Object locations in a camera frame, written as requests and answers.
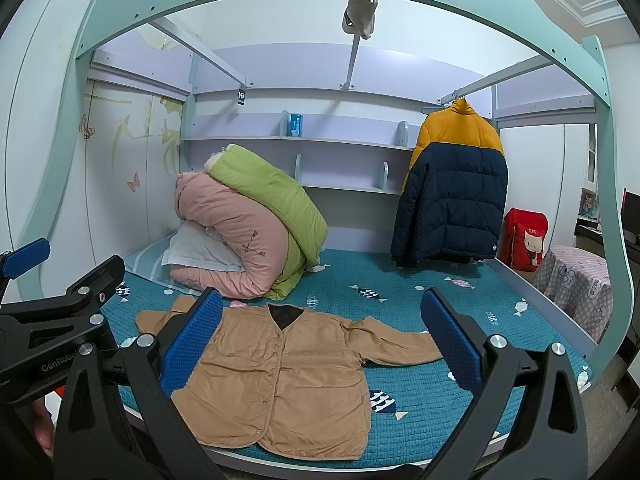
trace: mattress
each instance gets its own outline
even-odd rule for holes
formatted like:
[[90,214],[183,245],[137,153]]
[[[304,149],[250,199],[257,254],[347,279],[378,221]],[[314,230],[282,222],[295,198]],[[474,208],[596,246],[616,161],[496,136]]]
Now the mattress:
[[[140,310],[168,310],[175,299],[175,284],[168,283],[171,285],[168,286],[166,280],[158,278],[157,268],[149,272],[148,264],[143,263],[151,260],[152,254],[161,254],[162,244],[156,243],[159,245],[136,256],[138,264],[131,267],[153,283],[128,272],[128,301],[122,302],[122,298],[115,296],[103,307],[119,343],[136,335],[134,319]],[[579,374],[591,377],[587,363],[567,341],[532,306],[523,304],[522,298],[482,262],[466,266],[430,262],[423,270],[401,270],[386,254],[325,250],[321,259],[323,264],[328,264],[325,270],[306,273],[287,303],[348,319],[373,316],[398,330],[421,332],[425,327],[420,318],[420,298],[424,290],[435,286],[460,314],[472,316],[487,334],[501,333],[514,346],[539,351],[559,341],[567,348],[576,377]],[[422,462],[436,455],[472,399],[469,392],[458,387],[444,360],[411,367],[366,366],[364,371],[374,398],[374,411],[369,443],[359,460],[290,460],[258,445],[233,453],[273,463],[323,468],[371,468]],[[376,412],[378,392],[394,402]],[[522,393],[522,388],[513,390],[496,428],[500,434],[510,431]],[[122,389],[122,397],[128,406],[136,408],[128,388]]]

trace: computer monitor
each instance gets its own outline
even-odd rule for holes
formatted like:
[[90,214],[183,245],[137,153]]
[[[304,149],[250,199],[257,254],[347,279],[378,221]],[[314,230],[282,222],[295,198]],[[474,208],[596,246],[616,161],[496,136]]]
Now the computer monitor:
[[622,203],[622,228],[640,235],[640,196],[625,192],[625,199]]

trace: blue box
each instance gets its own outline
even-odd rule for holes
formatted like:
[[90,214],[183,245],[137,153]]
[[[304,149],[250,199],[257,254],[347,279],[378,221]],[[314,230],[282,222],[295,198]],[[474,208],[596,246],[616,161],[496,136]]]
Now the blue box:
[[291,137],[302,137],[302,114],[291,114],[289,135]]

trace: red bag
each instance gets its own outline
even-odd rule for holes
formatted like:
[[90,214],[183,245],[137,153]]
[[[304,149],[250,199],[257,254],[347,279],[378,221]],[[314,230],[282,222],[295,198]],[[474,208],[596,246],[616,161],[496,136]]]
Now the red bag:
[[511,209],[504,218],[504,240],[498,259],[512,269],[535,272],[542,262],[548,229],[544,214]]

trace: blue gripper pad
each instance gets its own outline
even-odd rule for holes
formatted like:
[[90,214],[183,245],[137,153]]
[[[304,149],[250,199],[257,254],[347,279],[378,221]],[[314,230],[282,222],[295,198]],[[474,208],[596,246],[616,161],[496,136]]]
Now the blue gripper pad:
[[46,262],[50,254],[49,242],[40,238],[9,254],[2,265],[2,274],[15,280],[33,267]]
[[202,299],[162,358],[160,386],[170,396],[183,388],[222,319],[222,296],[216,290]]
[[420,312],[458,386],[475,396],[479,394],[482,390],[482,357],[471,339],[433,290],[422,295]]

